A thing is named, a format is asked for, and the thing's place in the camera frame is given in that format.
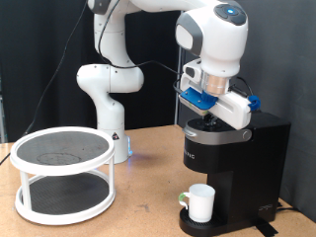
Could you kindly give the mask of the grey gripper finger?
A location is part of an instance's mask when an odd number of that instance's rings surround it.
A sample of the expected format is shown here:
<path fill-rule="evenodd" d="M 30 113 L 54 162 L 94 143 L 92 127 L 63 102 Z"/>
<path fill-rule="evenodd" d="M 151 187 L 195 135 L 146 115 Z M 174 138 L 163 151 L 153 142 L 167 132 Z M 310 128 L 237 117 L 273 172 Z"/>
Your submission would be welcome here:
<path fill-rule="evenodd" d="M 205 127 L 215 128 L 217 127 L 218 117 L 213 114 L 207 114 L 203 117 L 203 123 Z"/>

